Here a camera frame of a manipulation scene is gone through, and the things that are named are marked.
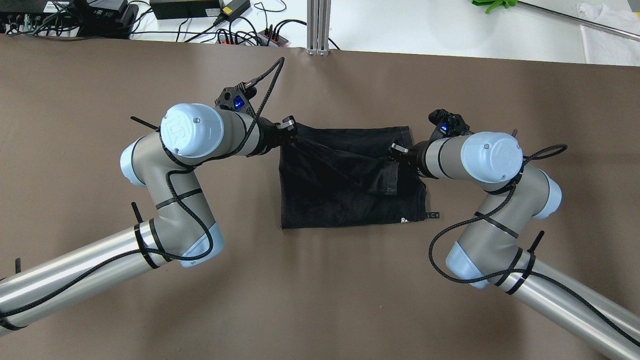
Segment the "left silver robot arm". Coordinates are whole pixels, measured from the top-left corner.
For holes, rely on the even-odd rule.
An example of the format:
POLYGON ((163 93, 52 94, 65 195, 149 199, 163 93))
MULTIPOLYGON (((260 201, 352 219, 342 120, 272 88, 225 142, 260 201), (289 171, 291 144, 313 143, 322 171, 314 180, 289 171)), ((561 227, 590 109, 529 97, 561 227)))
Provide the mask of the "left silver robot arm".
POLYGON ((172 260, 192 267, 224 248, 195 169, 233 155, 253 157, 297 133, 281 123, 205 104, 176 104, 158 130, 130 144, 123 175, 146 188, 157 216, 1 281, 1 334, 22 330, 70 305, 172 260))

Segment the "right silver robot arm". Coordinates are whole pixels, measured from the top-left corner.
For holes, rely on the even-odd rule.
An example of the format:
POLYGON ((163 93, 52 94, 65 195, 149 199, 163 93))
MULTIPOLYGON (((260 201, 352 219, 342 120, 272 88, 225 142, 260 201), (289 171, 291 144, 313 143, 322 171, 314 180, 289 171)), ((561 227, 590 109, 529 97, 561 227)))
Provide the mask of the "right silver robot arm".
POLYGON ((486 194, 470 219, 431 240, 428 258, 439 275, 477 289, 494 285, 610 359, 637 360, 638 316, 538 259, 543 233, 528 249, 518 245, 530 221, 546 219, 562 202, 558 183, 531 162, 566 148, 553 145, 525 156, 508 133, 434 133, 410 148, 392 144, 389 157, 419 176, 467 181, 486 194))

